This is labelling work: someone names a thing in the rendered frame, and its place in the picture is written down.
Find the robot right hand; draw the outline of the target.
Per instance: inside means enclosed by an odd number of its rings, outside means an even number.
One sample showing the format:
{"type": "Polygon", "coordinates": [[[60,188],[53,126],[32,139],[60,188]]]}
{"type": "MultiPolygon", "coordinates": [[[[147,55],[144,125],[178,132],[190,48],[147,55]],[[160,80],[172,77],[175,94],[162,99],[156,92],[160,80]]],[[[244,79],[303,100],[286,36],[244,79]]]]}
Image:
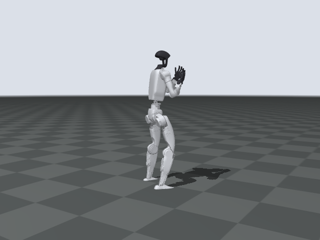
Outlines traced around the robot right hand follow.
{"type": "Polygon", "coordinates": [[[183,81],[185,79],[185,72],[184,70],[182,69],[182,76],[180,77],[180,79],[178,79],[178,81],[176,82],[178,85],[181,83],[183,84],[183,81]]]}

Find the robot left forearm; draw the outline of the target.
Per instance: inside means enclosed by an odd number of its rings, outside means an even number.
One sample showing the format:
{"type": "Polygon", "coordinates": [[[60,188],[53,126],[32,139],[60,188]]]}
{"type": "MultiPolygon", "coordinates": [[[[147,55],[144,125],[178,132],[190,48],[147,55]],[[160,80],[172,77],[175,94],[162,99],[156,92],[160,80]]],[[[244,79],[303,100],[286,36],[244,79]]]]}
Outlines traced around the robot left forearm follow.
{"type": "MultiPolygon", "coordinates": [[[[173,79],[172,82],[173,82],[173,86],[175,87],[175,83],[176,83],[177,81],[176,81],[175,79],[173,79]]],[[[168,90],[167,87],[166,87],[166,93],[169,93],[169,90],[168,90]]]]}

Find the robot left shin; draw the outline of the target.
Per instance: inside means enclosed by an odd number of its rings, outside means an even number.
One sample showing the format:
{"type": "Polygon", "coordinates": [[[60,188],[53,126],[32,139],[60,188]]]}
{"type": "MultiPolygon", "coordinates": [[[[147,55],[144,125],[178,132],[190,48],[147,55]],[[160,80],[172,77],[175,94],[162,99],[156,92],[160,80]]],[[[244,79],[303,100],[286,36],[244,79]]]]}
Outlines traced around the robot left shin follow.
{"type": "MultiPolygon", "coordinates": [[[[149,145],[148,145],[149,146],[149,145]]],[[[148,149],[148,148],[147,148],[148,149]]],[[[152,174],[154,171],[154,167],[156,165],[156,161],[157,161],[157,156],[158,156],[158,149],[157,152],[154,154],[151,154],[147,151],[146,154],[146,165],[147,165],[147,174],[146,174],[146,178],[148,180],[150,180],[152,178],[152,174]],[[151,176],[151,177],[150,177],[151,176]]]]}

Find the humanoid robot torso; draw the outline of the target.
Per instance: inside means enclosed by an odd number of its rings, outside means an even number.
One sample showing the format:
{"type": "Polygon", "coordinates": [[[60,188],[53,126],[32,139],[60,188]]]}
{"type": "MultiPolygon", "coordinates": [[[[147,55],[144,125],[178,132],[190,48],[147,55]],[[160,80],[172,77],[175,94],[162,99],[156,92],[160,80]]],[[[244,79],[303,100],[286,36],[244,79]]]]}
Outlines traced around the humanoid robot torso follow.
{"type": "Polygon", "coordinates": [[[148,99],[154,101],[151,104],[151,108],[148,109],[148,119],[152,122],[155,122],[155,116],[157,114],[163,115],[163,111],[160,109],[161,103],[158,101],[164,101],[167,86],[164,80],[161,79],[161,71],[165,71],[163,67],[152,70],[150,74],[148,99]]]}

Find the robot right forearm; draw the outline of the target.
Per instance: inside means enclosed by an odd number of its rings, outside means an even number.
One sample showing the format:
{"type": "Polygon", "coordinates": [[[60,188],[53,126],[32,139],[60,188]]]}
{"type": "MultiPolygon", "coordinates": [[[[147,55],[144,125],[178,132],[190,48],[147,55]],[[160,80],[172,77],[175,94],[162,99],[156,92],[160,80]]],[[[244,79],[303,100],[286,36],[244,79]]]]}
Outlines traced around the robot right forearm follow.
{"type": "Polygon", "coordinates": [[[175,87],[174,87],[174,92],[175,94],[178,96],[180,94],[180,89],[181,89],[182,83],[177,84],[177,82],[175,83],[175,87]]]}

